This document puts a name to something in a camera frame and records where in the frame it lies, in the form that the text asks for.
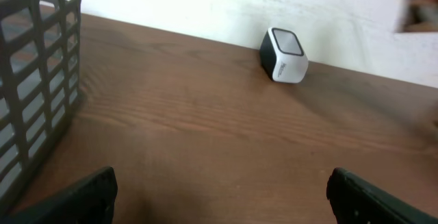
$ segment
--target plastic crate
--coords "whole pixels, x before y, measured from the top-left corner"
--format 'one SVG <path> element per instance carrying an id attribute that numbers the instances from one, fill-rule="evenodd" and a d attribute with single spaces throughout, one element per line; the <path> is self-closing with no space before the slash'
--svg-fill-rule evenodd
<path id="1" fill-rule="evenodd" d="M 0 0 L 0 215 L 78 102 L 81 0 Z"/>

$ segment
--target small white and black device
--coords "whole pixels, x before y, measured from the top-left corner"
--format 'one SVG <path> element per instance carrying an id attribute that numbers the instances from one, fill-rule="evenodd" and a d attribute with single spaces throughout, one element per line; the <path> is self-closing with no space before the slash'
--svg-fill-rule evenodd
<path id="1" fill-rule="evenodd" d="M 272 81 L 297 84 L 309 61 L 294 32 L 269 28 L 260 47 L 261 65 Z"/>

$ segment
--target white wall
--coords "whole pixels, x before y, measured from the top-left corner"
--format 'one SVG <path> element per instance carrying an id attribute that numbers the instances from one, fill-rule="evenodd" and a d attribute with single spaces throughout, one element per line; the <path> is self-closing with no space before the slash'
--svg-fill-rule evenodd
<path id="1" fill-rule="evenodd" d="M 438 34 L 395 34 L 403 0 L 83 0 L 82 12 L 258 49 L 270 26 L 309 59 L 438 88 Z"/>

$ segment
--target brown wooden surface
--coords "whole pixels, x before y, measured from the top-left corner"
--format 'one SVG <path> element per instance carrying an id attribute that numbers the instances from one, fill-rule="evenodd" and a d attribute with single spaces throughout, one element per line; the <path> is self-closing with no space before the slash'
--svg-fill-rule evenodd
<path id="1" fill-rule="evenodd" d="M 110 165 L 114 223 L 335 223 L 342 166 L 438 216 L 437 89 L 316 63 L 274 83 L 256 50 L 87 15 L 81 88 L 18 209 Z"/>

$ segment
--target brand logo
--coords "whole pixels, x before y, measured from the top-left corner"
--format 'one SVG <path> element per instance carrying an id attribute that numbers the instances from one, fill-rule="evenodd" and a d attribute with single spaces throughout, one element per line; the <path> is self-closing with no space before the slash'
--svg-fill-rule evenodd
<path id="1" fill-rule="evenodd" d="M 286 63 L 282 62 L 281 65 L 280 65 L 279 75 L 277 77 L 281 76 L 281 73 L 283 73 L 285 68 L 286 68 Z"/>

